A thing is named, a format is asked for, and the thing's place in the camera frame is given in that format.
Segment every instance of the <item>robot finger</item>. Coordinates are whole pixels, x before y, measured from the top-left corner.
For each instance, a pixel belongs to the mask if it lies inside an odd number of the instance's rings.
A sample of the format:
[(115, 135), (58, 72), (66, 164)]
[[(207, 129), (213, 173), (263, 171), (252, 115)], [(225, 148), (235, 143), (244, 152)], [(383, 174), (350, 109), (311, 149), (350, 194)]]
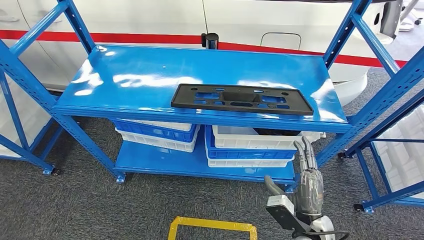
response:
[(293, 144), (299, 152), (300, 171), (303, 172), (308, 170), (307, 156), (305, 155), (302, 145), (298, 141), (294, 141)]
[(306, 161), (307, 161), (307, 165), (309, 169), (316, 169), (317, 161), (315, 160), (314, 149), (312, 148), (311, 143), (309, 142), (308, 138), (305, 136), (302, 136), (302, 142), (305, 145), (305, 155), (306, 155)]

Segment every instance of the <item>upper shelf surface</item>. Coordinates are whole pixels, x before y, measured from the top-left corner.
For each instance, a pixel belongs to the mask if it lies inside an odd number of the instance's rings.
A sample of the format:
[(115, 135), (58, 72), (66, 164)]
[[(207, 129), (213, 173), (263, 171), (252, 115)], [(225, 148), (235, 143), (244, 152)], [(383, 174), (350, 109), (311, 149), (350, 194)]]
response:
[[(299, 89), (314, 113), (173, 108), (171, 99), (182, 83)], [(90, 117), (250, 127), (263, 127), (266, 121), (270, 128), (283, 129), (296, 127), (274, 125), (328, 123), (348, 128), (322, 57), (309, 55), (97, 45), (55, 108), (63, 114)]]

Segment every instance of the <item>red stripe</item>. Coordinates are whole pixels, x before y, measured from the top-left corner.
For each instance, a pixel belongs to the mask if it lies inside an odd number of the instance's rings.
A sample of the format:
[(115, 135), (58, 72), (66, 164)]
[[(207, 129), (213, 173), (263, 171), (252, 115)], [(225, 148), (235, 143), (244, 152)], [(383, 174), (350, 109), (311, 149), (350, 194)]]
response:
[[(27, 31), (22, 30), (0, 30), (0, 39), (13, 39), (18, 40)], [(201, 44), (202, 39), (200, 35), (168, 35), (168, 34), (136, 34), (136, 33), (90, 33), (94, 42), (96, 43), (120, 43), (120, 44)], [(79, 42), (77, 35), (74, 32), (63, 31), (45, 31), (37, 40), (40, 41), (54, 41), (54, 42)], [(220, 42), (219, 49), (221, 50), (235, 50), (235, 51), (248, 51), (248, 52), (263, 52), (263, 53), (282, 53), (282, 54), (306, 54), (306, 55), (319, 55), (322, 52), (303, 51), (267, 46), (255, 46), (230, 42)], [(382, 67), (377, 58), (364, 57), (364, 56), (349, 56), (338, 55), (336, 63), (361, 65), (369, 67)], [(399, 67), (403, 67), (407, 61), (396, 60)]]

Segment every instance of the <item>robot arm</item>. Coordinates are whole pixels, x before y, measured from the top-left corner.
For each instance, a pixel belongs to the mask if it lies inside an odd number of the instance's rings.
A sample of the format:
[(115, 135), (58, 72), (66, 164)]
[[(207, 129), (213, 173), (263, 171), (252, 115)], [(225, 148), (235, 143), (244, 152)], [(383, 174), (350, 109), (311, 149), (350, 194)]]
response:
[(296, 240), (336, 240), (335, 233), (344, 233), (339, 240), (348, 238), (345, 231), (334, 231), (330, 218), (322, 215), (324, 202), (324, 182), (318, 170), (314, 150), (306, 137), (301, 143), (294, 141), (299, 152), (300, 178), (294, 192), (294, 203), (285, 195), (270, 176), (265, 176), (265, 185), (273, 194), (268, 198), (266, 210), (282, 226), (292, 230)]

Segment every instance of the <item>yellow floor marking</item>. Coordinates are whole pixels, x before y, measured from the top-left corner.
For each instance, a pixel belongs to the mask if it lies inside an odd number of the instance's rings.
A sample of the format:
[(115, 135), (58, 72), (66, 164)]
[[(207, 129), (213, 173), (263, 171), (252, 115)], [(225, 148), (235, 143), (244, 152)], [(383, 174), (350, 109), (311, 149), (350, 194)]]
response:
[(168, 240), (176, 239), (178, 225), (249, 232), (250, 240), (258, 240), (256, 227), (250, 223), (217, 221), (217, 220), (182, 217), (182, 216), (177, 216), (172, 221), (171, 226), (169, 228)]

